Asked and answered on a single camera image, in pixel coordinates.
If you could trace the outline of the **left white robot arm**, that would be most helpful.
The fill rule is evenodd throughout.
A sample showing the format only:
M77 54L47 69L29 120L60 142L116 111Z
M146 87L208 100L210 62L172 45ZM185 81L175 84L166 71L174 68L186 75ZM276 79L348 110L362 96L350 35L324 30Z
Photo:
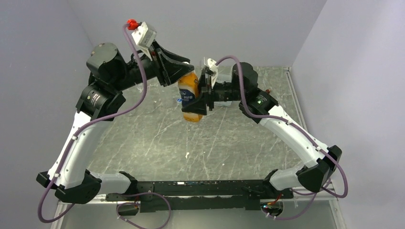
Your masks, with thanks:
M60 201L85 204L101 194L117 193L124 200L136 196L138 182L130 174L100 174L87 167L99 139L125 102L123 91L142 83L141 70L147 79L157 78L162 86L172 85L194 70L188 58L157 42L152 43L150 53L137 63L134 58L126 62L117 46L109 42L93 49L86 62L89 83L76 104L69 137L54 165L36 178L43 187L53 189Z

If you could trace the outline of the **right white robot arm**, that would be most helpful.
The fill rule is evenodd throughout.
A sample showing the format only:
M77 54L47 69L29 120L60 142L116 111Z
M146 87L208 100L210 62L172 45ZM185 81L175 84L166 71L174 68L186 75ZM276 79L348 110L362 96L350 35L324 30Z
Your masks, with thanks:
M192 72L180 79L178 88L184 118L198 122L216 102L238 101L246 117L274 133L301 160L296 167L270 172L264 179L264 194L275 198L281 190L294 187L304 187L313 193L326 190L331 175L341 169L341 149L317 140L273 96L260 89L258 73L252 65L235 64L228 82L219 82L216 77L217 65L212 63L203 68L201 76Z

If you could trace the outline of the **orange juice bottle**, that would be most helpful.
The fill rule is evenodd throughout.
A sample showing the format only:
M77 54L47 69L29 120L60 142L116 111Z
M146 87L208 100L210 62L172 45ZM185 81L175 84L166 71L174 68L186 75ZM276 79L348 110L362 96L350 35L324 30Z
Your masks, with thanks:
M184 75L178 81L178 89L181 96L182 107L185 107L187 104L192 102L199 95L198 92L198 77L195 74L195 71L192 71ZM202 115L195 113L183 112L183 118L189 122L199 122L202 119Z

